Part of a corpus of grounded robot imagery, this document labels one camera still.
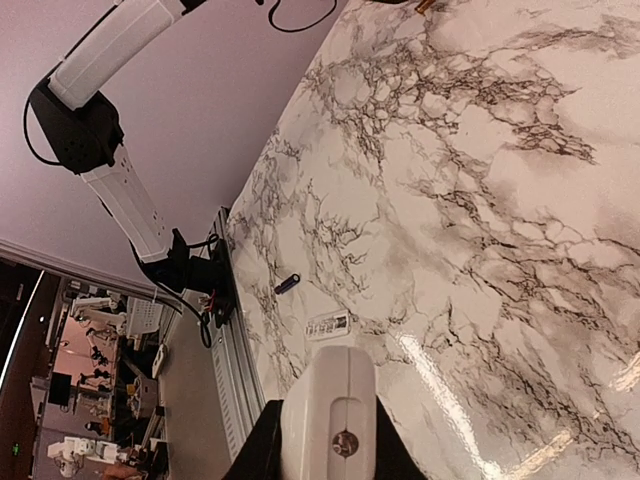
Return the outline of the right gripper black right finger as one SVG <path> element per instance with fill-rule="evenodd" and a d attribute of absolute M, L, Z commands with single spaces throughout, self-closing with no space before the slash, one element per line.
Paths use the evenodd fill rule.
<path fill-rule="evenodd" d="M 381 400 L 376 399 L 375 480 L 427 480 L 409 454 Z"/>

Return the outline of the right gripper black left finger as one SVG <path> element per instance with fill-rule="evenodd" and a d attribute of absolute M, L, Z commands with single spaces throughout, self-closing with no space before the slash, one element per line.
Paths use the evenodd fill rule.
<path fill-rule="evenodd" d="M 281 477 L 283 403 L 283 400 L 266 403 L 229 468 L 227 480 L 277 480 Z"/>

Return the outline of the white air conditioner remote control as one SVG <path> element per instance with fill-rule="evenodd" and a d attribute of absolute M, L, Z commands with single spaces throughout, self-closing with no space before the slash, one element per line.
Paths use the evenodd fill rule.
<path fill-rule="evenodd" d="M 282 479 L 372 479 L 376 377 L 362 349 L 326 346 L 287 393 L 281 410 Z"/>

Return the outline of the white remote battery cover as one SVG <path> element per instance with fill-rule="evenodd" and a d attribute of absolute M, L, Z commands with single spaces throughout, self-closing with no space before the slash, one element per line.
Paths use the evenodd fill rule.
<path fill-rule="evenodd" d="M 309 341 L 324 341 L 346 336 L 350 330 L 350 313 L 348 310 L 340 310 L 309 319 L 304 333 Z"/>

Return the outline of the gold battery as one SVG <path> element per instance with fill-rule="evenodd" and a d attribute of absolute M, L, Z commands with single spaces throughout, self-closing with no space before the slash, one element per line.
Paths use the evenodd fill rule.
<path fill-rule="evenodd" d="M 436 2 L 436 0 L 421 0 L 415 7 L 415 11 L 424 15 L 426 11 Z"/>

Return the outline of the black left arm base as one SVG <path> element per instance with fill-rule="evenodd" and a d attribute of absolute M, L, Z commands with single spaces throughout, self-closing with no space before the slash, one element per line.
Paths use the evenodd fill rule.
<path fill-rule="evenodd" d="M 218 234 L 189 245 L 179 230 L 172 230 L 168 253 L 172 273 L 169 287 L 176 293 L 185 289 L 209 297 L 206 311 L 216 328 L 227 325 L 236 307 L 235 287 L 227 244 Z"/>

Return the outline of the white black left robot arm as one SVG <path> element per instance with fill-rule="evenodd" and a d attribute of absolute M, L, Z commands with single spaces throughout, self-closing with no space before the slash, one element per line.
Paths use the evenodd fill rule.
<path fill-rule="evenodd" d="M 197 1 L 117 1 L 30 92 L 54 164 L 80 176 L 144 263 L 166 259 L 173 236 L 138 178 L 116 107 L 101 88 Z"/>

